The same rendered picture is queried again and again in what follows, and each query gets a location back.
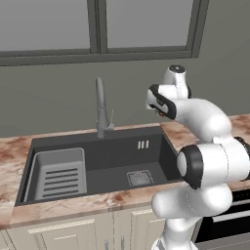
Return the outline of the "dark grey sink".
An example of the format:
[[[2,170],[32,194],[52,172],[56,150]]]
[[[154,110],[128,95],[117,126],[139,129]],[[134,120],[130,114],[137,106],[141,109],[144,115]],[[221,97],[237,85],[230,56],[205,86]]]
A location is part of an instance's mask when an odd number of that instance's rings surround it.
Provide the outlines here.
[[[87,192],[24,202],[34,155],[41,151],[76,147],[83,148],[85,152]],[[108,131],[103,138],[99,138],[96,133],[36,138],[31,141],[16,204],[22,206],[179,182],[182,178],[176,165],[176,157],[174,146],[159,126]],[[142,170],[150,172],[153,183],[131,187],[127,173]]]

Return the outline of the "square sink drain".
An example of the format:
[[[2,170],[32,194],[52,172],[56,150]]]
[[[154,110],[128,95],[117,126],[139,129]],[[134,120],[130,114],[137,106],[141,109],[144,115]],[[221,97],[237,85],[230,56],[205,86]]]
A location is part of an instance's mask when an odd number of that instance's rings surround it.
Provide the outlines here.
[[[131,187],[151,185],[153,183],[153,178],[148,170],[128,172],[127,179]]]

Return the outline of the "grey sink tray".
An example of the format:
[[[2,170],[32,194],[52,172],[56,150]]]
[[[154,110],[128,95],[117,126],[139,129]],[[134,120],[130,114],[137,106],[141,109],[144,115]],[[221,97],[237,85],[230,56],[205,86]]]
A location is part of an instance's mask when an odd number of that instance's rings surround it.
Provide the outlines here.
[[[24,202],[87,192],[85,152],[81,147],[37,152],[27,181]]]

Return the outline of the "grey tap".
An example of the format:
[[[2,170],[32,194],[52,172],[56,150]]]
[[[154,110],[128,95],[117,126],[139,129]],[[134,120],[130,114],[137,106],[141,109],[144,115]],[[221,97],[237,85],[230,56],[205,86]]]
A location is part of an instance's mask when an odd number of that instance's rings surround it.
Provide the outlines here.
[[[109,122],[105,107],[104,83],[100,77],[96,79],[96,94],[97,94],[97,110],[98,110],[97,133],[99,138],[103,138],[104,132],[109,127]]]

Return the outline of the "grey-framed window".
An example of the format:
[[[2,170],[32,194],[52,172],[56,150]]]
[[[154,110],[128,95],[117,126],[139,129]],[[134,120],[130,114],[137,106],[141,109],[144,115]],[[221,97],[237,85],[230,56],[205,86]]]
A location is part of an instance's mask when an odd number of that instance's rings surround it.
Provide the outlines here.
[[[196,58],[209,0],[0,0],[0,65]]]

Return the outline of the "narrow cream cupboard door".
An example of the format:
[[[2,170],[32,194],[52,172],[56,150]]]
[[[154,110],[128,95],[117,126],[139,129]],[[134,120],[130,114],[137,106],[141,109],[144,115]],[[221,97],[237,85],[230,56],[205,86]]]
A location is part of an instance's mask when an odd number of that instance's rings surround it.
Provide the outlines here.
[[[117,211],[114,219],[114,249],[121,250],[121,236],[125,250],[151,250],[163,232],[164,219],[157,218],[149,206]]]

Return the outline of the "wide cream cupboard door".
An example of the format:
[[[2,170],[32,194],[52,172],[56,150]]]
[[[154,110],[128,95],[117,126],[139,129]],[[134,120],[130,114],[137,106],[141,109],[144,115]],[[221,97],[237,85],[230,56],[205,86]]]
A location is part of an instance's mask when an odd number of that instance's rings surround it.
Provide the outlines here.
[[[96,214],[8,229],[17,250],[113,250],[112,214]]]

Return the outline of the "black oven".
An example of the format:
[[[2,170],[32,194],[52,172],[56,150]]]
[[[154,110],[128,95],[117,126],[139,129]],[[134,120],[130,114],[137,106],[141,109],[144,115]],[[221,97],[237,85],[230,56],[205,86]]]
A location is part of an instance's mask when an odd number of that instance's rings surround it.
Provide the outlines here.
[[[232,196],[231,207],[221,215],[250,210],[250,189],[234,191]],[[218,223],[205,217],[191,240],[198,250],[250,250],[250,216]]]

